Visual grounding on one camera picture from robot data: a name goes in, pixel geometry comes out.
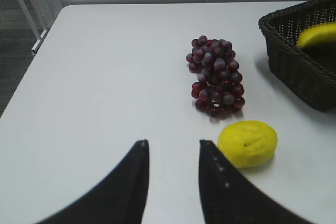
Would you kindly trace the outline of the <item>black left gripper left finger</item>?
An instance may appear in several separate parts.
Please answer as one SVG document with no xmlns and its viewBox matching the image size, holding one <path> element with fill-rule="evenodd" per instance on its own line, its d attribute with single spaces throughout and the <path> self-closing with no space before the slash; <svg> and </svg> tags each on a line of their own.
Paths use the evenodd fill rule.
<svg viewBox="0 0 336 224">
<path fill-rule="evenodd" d="M 141 223 L 149 189 L 149 143 L 136 141 L 94 188 L 42 223 Z"/>
</svg>

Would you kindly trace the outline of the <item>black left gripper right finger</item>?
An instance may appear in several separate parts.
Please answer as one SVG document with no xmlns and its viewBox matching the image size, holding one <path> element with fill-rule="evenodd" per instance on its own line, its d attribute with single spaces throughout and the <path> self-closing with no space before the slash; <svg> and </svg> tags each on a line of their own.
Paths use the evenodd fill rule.
<svg viewBox="0 0 336 224">
<path fill-rule="evenodd" d="M 200 141 L 199 194 L 206 223 L 308 223 L 245 178 L 212 141 Z"/>
</svg>

